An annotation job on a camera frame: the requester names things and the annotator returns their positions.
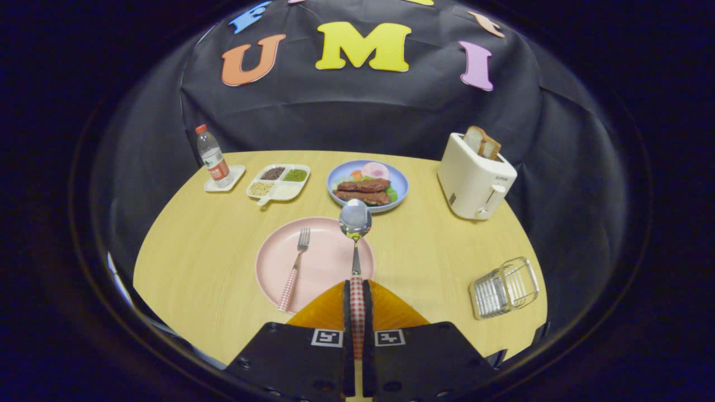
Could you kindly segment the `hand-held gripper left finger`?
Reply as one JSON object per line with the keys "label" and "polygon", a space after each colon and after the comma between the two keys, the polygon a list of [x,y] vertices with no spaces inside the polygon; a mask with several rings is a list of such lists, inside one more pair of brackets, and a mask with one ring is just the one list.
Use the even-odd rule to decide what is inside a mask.
{"label": "hand-held gripper left finger", "polygon": [[344,401],[355,395],[350,283],[338,283],[296,315],[268,322],[227,366],[254,400]]}

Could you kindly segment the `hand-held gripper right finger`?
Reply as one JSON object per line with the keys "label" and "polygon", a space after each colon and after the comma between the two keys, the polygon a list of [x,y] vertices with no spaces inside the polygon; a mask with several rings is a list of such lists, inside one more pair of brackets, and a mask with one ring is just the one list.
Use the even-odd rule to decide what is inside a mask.
{"label": "hand-held gripper right finger", "polygon": [[375,401],[468,399],[498,373],[450,322],[377,330],[377,283],[363,281],[363,395]]}

